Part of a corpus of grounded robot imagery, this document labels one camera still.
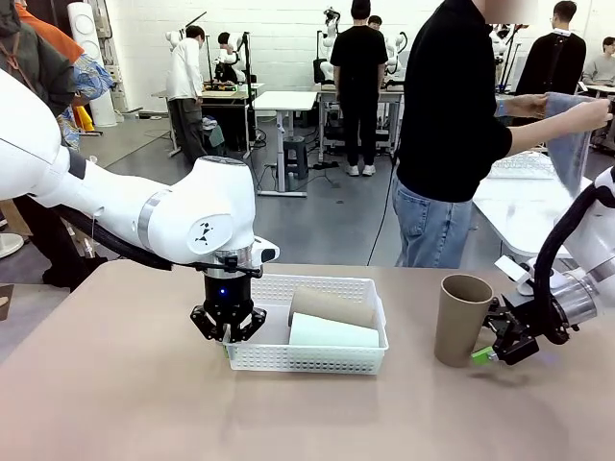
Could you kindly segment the person's right hand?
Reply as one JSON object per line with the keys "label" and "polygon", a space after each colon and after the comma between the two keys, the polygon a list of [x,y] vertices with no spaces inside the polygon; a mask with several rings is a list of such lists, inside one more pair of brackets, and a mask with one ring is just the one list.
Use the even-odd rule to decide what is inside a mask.
{"label": "person's right hand", "polygon": [[612,120],[611,101],[596,99],[574,107],[575,126],[579,131],[592,131],[604,127]]}

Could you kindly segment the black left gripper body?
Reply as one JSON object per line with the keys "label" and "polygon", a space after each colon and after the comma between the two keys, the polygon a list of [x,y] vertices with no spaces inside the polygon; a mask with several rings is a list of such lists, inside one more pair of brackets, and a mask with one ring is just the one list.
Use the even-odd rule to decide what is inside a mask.
{"label": "black left gripper body", "polygon": [[244,321],[252,312],[251,278],[205,276],[204,309],[214,321]]}

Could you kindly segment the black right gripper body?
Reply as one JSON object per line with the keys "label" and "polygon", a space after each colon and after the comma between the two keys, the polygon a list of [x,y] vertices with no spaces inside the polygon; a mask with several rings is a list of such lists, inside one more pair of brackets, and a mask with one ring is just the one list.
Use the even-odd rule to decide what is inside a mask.
{"label": "black right gripper body", "polygon": [[517,291],[503,295],[504,306],[511,312],[529,335],[544,336],[550,342],[560,341],[560,322],[554,316],[551,302],[538,302],[533,296],[523,296]]}

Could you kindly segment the person's left hand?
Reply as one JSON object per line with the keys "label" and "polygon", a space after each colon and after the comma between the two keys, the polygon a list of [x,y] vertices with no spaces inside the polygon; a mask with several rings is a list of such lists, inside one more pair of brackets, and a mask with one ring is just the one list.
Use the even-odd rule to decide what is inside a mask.
{"label": "person's left hand", "polygon": [[525,94],[514,98],[515,117],[543,119],[548,102],[547,94]]}

